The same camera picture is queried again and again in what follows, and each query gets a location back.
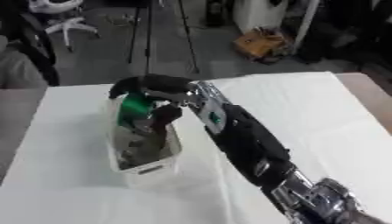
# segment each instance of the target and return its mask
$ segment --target plastic container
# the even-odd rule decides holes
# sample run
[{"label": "plastic container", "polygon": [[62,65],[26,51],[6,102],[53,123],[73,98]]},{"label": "plastic container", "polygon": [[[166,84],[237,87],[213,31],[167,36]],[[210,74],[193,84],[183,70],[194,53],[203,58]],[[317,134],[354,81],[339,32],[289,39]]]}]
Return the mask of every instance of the plastic container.
[{"label": "plastic container", "polygon": [[123,175],[129,187],[151,186],[165,182],[165,180],[176,174],[176,160],[181,152],[181,145],[175,129],[172,125],[167,125],[166,145],[163,148],[163,151],[166,151],[166,153],[158,161],[142,164],[126,170],[120,169],[120,161],[118,159],[119,150],[114,147],[114,139],[116,129],[119,128],[117,117],[122,102],[123,98],[121,97],[113,101],[108,101],[105,108],[105,116],[107,117],[108,157],[112,170]]}]

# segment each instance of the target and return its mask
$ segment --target office chair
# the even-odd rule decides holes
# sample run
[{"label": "office chair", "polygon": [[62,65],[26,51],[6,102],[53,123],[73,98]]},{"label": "office chair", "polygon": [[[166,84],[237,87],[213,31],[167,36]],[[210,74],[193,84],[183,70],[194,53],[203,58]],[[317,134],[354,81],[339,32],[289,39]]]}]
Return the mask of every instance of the office chair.
[{"label": "office chair", "polygon": [[[56,15],[69,11],[79,11],[82,3],[83,0],[66,0],[61,3],[55,3],[52,2],[52,0],[29,0],[29,9],[33,13]],[[75,29],[92,32],[97,38],[99,38],[98,30],[91,25],[84,24],[84,20],[85,18],[82,16],[65,18],[50,25],[45,29],[45,31],[48,34],[63,31],[64,43],[68,51],[71,53],[74,49],[70,44],[69,30]]]}]

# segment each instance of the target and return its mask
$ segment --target white tablecloth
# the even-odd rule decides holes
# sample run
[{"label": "white tablecloth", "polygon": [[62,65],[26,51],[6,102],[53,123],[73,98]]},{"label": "white tablecloth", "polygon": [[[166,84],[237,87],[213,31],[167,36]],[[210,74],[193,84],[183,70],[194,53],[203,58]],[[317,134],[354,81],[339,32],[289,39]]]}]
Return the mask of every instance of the white tablecloth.
[{"label": "white tablecloth", "polygon": [[[309,178],[349,186],[392,221],[387,131],[331,73],[215,80],[282,143]],[[14,224],[287,223],[222,156],[188,110],[176,177],[129,189],[109,168],[102,105],[110,85],[50,88],[0,188],[0,221]]]}]

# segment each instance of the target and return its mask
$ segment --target tripod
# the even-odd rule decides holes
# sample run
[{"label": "tripod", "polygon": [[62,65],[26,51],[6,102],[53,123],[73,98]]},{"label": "tripod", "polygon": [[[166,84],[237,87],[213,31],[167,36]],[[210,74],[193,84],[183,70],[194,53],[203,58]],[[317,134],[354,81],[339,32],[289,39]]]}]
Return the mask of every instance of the tripod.
[{"label": "tripod", "polygon": [[[191,61],[192,61],[192,72],[194,74],[198,74],[200,72],[197,62],[196,62],[196,54],[193,49],[193,43],[191,40],[191,33],[189,29],[189,25],[187,23],[187,16],[184,11],[184,4],[182,0],[178,0],[178,6],[181,13],[181,18],[183,22],[183,26],[185,29],[186,40],[189,46],[189,51],[191,54]],[[133,33],[130,41],[130,49],[128,55],[128,63],[132,63],[133,60],[133,52],[135,49],[135,41],[137,36],[137,28],[139,26],[139,17],[141,9],[147,9],[147,39],[146,39],[146,48],[144,50],[144,56],[146,58],[146,64],[144,68],[144,74],[148,74],[150,72],[150,57],[151,57],[151,35],[152,35],[152,0],[146,0],[136,6],[135,11],[135,22],[133,23]]]}]

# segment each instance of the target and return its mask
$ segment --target black bag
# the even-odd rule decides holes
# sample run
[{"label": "black bag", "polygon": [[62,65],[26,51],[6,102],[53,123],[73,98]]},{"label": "black bag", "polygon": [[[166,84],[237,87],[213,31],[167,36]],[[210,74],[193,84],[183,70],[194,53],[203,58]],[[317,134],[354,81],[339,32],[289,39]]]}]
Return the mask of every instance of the black bag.
[{"label": "black bag", "polygon": [[[25,12],[27,6],[24,2],[0,0],[0,21],[2,22],[0,34],[10,41],[19,42],[15,44],[15,47],[31,60],[50,86],[58,86],[60,78],[53,66],[56,62],[56,55],[52,42],[40,22],[32,14]],[[37,47],[34,43],[37,42],[34,36],[38,37],[42,47]]]}]

